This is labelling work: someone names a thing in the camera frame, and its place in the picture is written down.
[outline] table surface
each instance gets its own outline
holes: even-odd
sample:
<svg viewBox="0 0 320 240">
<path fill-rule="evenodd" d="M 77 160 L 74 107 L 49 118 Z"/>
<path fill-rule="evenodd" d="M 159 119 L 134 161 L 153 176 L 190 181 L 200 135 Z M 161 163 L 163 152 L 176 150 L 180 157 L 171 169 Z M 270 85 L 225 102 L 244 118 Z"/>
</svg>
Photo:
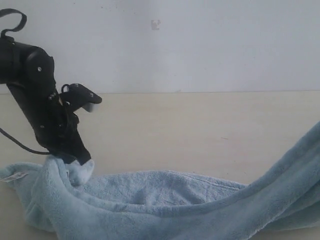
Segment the table surface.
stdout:
<svg viewBox="0 0 320 240">
<path fill-rule="evenodd" d="M 249 184 L 320 120 L 320 92 L 103 94 L 96 112 L 78 112 L 94 175 L 173 170 Z M 10 95 L 0 95 L 0 126 L 41 149 Z M 0 168 L 42 164 L 0 137 Z M 24 222 L 15 192 L 0 184 L 0 232 L 6 240 L 57 240 Z M 320 228 L 258 234 L 254 240 L 316 240 Z"/>
</svg>

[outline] blue towel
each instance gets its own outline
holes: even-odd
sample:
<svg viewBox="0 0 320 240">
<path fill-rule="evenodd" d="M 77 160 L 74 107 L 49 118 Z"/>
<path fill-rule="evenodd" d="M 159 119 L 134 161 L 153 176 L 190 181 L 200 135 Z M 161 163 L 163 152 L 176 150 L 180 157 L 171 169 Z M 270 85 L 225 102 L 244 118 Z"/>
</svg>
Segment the blue towel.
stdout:
<svg viewBox="0 0 320 240">
<path fill-rule="evenodd" d="M 12 164 L 25 221 L 60 240 L 246 240 L 320 223 L 320 123 L 249 185 L 191 173 L 91 176 L 93 161 Z"/>
</svg>

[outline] white label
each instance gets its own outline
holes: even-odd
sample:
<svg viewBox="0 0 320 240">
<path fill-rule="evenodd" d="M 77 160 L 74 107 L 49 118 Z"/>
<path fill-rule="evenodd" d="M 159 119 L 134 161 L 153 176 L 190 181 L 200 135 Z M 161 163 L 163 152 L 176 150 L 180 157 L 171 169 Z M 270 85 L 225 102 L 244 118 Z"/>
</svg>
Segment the white label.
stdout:
<svg viewBox="0 0 320 240">
<path fill-rule="evenodd" d="M 29 173 L 27 172 L 16 172 L 15 174 L 8 176 L 6 178 L 1 179 L 0 181 L 5 182 L 5 183 L 9 183 L 13 180 L 17 180 L 17 179 L 21 179 L 24 176 L 27 176 Z"/>
</svg>

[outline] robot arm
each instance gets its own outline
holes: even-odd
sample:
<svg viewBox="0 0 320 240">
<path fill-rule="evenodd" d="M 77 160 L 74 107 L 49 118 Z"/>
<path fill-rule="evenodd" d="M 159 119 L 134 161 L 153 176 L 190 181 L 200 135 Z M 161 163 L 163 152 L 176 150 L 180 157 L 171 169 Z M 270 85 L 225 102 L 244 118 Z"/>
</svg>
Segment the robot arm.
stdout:
<svg viewBox="0 0 320 240">
<path fill-rule="evenodd" d="M 14 29 L 5 29 L 0 37 L 0 84 L 6 84 L 15 101 L 33 128 L 37 142 L 48 153 L 66 164 L 77 160 L 81 165 L 91 159 L 78 133 L 79 119 L 74 113 L 79 108 L 99 104 L 102 99 L 81 84 L 62 87 L 58 93 L 54 78 L 55 63 L 42 48 L 6 36 L 21 30 L 27 16 L 15 9 L 0 10 L 0 17 L 22 15 Z"/>
</svg>

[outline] white wall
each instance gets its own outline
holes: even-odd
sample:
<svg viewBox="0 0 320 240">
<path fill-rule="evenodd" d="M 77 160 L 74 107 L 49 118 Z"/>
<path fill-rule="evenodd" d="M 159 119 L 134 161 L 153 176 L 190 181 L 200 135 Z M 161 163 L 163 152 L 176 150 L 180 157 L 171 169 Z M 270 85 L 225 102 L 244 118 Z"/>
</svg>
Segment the white wall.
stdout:
<svg viewBox="0 0 320 240">
<path fill-rule="evenodd" d="M 59 85 L 102 93 L 320 90 L 318 0 L 0 0 Z M 0 20 L 14 26 L 19 16 Z M 160 20 L 153 30 L 152 20 Z"/>
</svg>

